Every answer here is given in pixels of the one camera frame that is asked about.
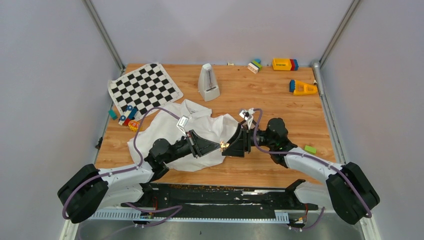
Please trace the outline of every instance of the white wall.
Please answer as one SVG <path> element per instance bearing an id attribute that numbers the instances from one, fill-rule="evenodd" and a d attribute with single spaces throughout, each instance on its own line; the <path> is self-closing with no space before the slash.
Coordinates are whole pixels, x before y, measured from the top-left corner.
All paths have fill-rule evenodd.
<path id="1" fill-rule="evenodd" d="M 380 195 L 384 240 L 423 239 L 424 1 L 363 1 L 323 68 L 350 161 Z"/>
<path id="2" fill-rule="evenodd" d="M 352 0 L 93 0 L 122 61 L 320 58 Z"/>
<path id="3" fill-rule="evenodd" d="M 0 75 L 0 239 L 58 239 L 57 191 L 94 160 L 118 68 L 82 1 L 14 0 Z"/>

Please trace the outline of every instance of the checkerboard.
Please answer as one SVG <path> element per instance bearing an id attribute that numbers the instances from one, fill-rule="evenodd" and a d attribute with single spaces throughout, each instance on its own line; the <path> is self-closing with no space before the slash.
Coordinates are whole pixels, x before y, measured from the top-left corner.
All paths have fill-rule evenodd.
<path id="1" fill-rule="evenodd" d="M 121 115 L 128 105 L 137 107 L 136 121 L 149 109 L 183 97 L 183 93 L 164 67 L 155 63 L 146 64 L 114 81 L 109 81 L 108 91 Z M 156 111 L 155 109 L 149 112 L 149 115 Z"/>

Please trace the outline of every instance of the white metronome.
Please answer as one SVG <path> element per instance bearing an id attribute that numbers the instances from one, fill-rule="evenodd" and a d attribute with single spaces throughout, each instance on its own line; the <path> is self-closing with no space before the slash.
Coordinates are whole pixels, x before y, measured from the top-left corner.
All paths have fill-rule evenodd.
<path id="1" fill-rule="evenodd" d="M 209 63 L 201 66 L 198 90 L 205 102 L 214 100 L 220 96 L 217 78 Z"/>

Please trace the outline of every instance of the wooden tabletop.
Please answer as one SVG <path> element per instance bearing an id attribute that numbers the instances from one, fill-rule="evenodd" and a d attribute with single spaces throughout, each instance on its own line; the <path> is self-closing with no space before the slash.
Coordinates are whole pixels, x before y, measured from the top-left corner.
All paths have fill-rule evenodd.
<path id="1" fill-rule="evenodd" d="M 142 65 L 129 64 L 126 72 Z M 205 102 L 198 93 L 201 65 L 164 64 L 163 67 L 184 94 L 176 103 L 188 99 L 212 109 L 213 118 L 228 113 L 238 122 L 242 120 L 239 117 L 240 109 L 262 108 L 260 129 L 266 129 L 269 119 L 282 118 L 288 129 L 288 137 L 294 144 L 301 148 L 312 146 L 317 149 L 318 157 L 336 161 L 318 94 L 294 96 L 289 92 L 291 79 L 312 84 L 314 74 L 311 68 L 274 71 L 272 67 L 264 66 L 254 74 L 246 66 L 214 65 L 221 95 Z M 146 117 L 142 129 L 146 129 L 155 116 L 156 113 Z M 111 119 L 95 166 L 115 168 L 134 163 L 127 147 L 127 142 L 133 137 L 134 132 L 127 126 L 121 126 L 117 120 Z M 269 154 L 252 147 L 251 153 L 244 158 L 226 157 L 223 163 L 199 171 L 171 169 L 156 183 L 285 188 L 297 179 L 318 183 L 299 171 L 275 164 Z"/>

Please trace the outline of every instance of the white shirt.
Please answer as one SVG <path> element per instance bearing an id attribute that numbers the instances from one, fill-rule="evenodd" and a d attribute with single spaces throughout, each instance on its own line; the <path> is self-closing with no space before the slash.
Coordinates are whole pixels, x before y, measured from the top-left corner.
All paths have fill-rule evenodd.
<path id="1" fill-rule="evenodd" d="M 185 131 L 194 130 L 200 137 L 220 143 L 225 143 L 233 136 L 238 122 L 229 114 L 212 118 L 212 110 L 201 106 L 190 100 L 184 100 L 181 104 L 169 103 L 163 106 L 164 109 L 171 111 L 177 116 L 189 117 Z M 183 133 L 177 128 L 177 119 L 167 112 L 159 111 L 154 117 L 150 126 L 138 133 L 136 146 L 143 157 L 147 157 L 150 148 L 157 139 L 166 139 L 170 144 L 174 144 L 181 139 Z M 128 144 L 129 153 L 135 163 L 140 162 L 140 156 L 133 146 L 134 138 L 130 139 Z M 192 154 L 166 164 L 171 169 L 179 171 L 194 172 L 206 167 L 218 165 L 224 161 L 225 156 L 221 155 L 219 150 L 212 151 L 202 157 L 195 158 Z"/>

